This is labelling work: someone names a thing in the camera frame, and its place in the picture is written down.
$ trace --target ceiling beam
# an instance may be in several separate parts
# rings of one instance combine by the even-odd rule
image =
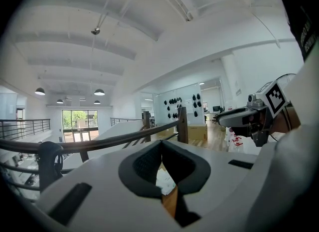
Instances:
[[[92,48],[93,43],[93,35],[92,37],[86,37],[83,35],[71,34],[71,38],[69,38],[67,32],[38,32],[36,35],[34,32],[21,33],[15,36],[15,42],[59,42],[59,43],[67,43],[74,45],[81,45]],[[101,39],[96,36],[94,48],[109,52],[115,55],[119,55],[121,57],[125,57],[130,60],[135,60],[136,53],[129,50],[124,46],[117,45],[115,43],[108,42],[107,46],[105,46],[105,39]]]
[[[66,67],[66,68],[78,68],[90,70],[90,63],[87,61],[77,61],[71,59],[43,59],[43,58],[28,58],[27,60],[29,65],[34,66],[57,66],[57,67]],[[122,76],[124,69],[120,67],[111,67],[111,66],[100,66],[100,63],[92,63],[92,71],[103,72],[104,76]]]
[[[101,14],[101,6],[88,3],[85,1],[70,1],[67,0],[30,0],[28,4],[24,8],[32,8],[35,6],[64,6],[64,7],[73,7],[77,9],[85,9],[91,12],[95,12],[97,14]],[[134,29],[136,32],[139,32],[144,37],[146,36],[149,40],[157,41],[159,38],[158,33],[152,31],[151,29],[148,29],[144,25],[142,25],[139,22],[136,22],[134,20],[131,20],[127,17],[121,17],[119,14],[111,11],[110,9],[104,9],[103,13],[106,14],[108,17],[111,17],[123,24],[129,25],[132,29]]]
[[[58,82],[66,82],[66,83],[81,83],[81,84],[94,84],[94,85],[103,85],[106,86],[108,89],[113,89],[116,85],[116,81],[111,80],[103,80],[103,79],[90,79],[90,78],[83,78],[83,77],[66,77],[61,75],[54,75],[54,74],[46,74],[41,73],[38,75],[40,80],[44,81],[58,81]]]

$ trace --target metal railing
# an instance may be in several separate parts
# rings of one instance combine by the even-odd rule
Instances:
[[[117,145],[124,144],[124,143],[126,143],[126,145],[124,147],[124,148],[126,148],[133,141],[135,141],[133,146],[136,145],[140,139],[142,139],[142,141],[140,143],[149,142],[149,141],[151,141],[151,135],[162,132],[166,129],[169,129],[169,128],[172,128],[175,126],[177,126],[178,134],[173,134],[173,135],[169,136],[167,139],[170,139],[171,137],[174,137],[177,135],[178,141],[188,143],[186,108],[185,107],[179,108],[178,115],[179,115],[178,116],[179,120],[175,120],[175,121],[173,121],[169,124],[166,124],[166,125],[150,128],[150,114],[149,114],[149,112],[145,112],[144,119],[143,119],[144,126],[138,132],[114,136],[114,137],[110,137],[110,138],[107,138],[104,140],[87,141],[87,142],[57,143],[54,145],[61,148],[59,155],[67,154],[67,153],[80,153],[82,161],[85,162],[89,159],[88,151],[110,148],[110,147],[117,146]],[[0,149],[13,151],[13,152],[19,152],[19,153],[38,154],[40,159],[44,158],[44,157],[41,157],[41,155],[45,155],[43,153],[43,150],[39,151],[41,149],[40,143],[16,142],[16,141],[8,141],[8,140],[1,140],[0,139]],[[18,167],[13,167],[13,166],[1,163],[1,162],[0,162],[0,166],[3,168],[9,169],[9,170],[18,171],[18,172],[22,172],[22,173],[39,174],[40,175],[40,177],[39,177],[40,178],[40,187],[27,186],[27,185],[18,184],[18,183],[11,182],[11,181],[7,181],[7,183],[14,186],[14,187],[17,187],[17,188],[40,191],[40,189],[41,189],[41,171],[44,171],[47,168],[42,167],[40,164],[39,164],[39,170],[18,168]],[[60,170],[59,172],[61,174],[67,174],[70,171],[72,171],[72,169]]]
[[[111,126],[121,122],[129,122],[129,121],[138,121],[142,119],[131,119],[131,118],[110,118],[111,119]]]
[[[50,129],[50,119],[0,120],[0,139],[13,141]]]

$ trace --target ceiling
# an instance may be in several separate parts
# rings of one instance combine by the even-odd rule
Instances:
[[[165,31],[207,14],[278,0],[26,0],[9,29],[52,95],[111,95]],[[91,31],[100,28],[98,35]]]

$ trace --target wooden post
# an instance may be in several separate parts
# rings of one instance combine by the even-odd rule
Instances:
[[[177,140],[179,142],[183,142],[183,143],[188,144],[188,127],[187,127],[186,107],[179,107],[178,108],[178,117],[179,117],[180,123],[177,126],[177,131],[178,131]]]
[[[143,112],[143,125],[145,126],[144,129],[150,128],[150,113],[149,113],[149,111]],[[145,142],[150,142],[150,141],[151,141],[151,136],[150,135],[146,136]]]
[[[82,162],[84,163],[85,161],[89,160],[89,155],[88,155],[88,152],[87,151],[81,151],[80,152],[80,155],[81,155],[81,159],[82,159]]]

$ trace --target railing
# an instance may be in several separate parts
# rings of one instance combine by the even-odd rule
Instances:
[[[61,157],[62,154],[66,154],[66,153],[80,153],[82,162],[85,162],[89,159],[88,151],[95,151],[95,150],[110,148],[110,147],[117,146],[124,143],[127,143],[124,147],[126,148],[133,141],[135,141],[133,146],[136,145],[140,139],[142,139],[141,143],[149,142],[151,141],[151,135],[162,132],[166,129],[169,129],[175,126],[177,126],[178,134],[173,134],[167,137],[167,139],[170,139],[177,135],[178,141],[188,143],[187,115],[186,115],[185,107],[180,107],[178,109],[178,117],[179,117],[179,120],[173,121],[169,124],[150,128],[150,113],[147,111],[147,112],[144,112],[144,119],[143,119],[144,125],[141,128],[141,130],[138,132],[120,135],[120,136],[114,136],[114,137],[110,137],[110,138],[99,140],[99,141],[58,143],[58,144],[48,143],[48,144],[52,144],[52,146],[48,148],[47,147],[48,144],[46,144],[46,149],[43,148],[45,143],[40,144],[40,143],[27,143],[27,142],[0,140],[0,149],[13,151],[13,152],[20,152],[20,153],[38,154],[40,157],[40,162],[38,165],[39,170],[17,168],[4,163],[0,163],[0,166],[9,170],[18,171],[22,173],[39,174],[40,187],[26,186],[26,185],[18,184],[15,182],[9,182],[9,181],[7,181],[7,183],[17,188],[42,191],[47,186],[49,186],[50,183],[54,182],[55,180],[59,178],[59,177],[49,178],[48,180],[49,174],[57,174],[57,170],[56,170],[57,168],[54,165],[54,160],[57,155],[58,157]],[[53,160],[53,163],[50,164],[50,162],[45,162],[44,160],[51,160],[51,161]],[[60,170],[58,171],[58,173],[67,174],[71,170],[72,169]]]
[[[0,120],[0,139],[18,140],[50,130],[50,119]]]
[[[129,121],[137,121],[142,119],[131,119],[131,118],[111,118],[111,126],[114,126],[117,123],[121,122],[129,122]]]

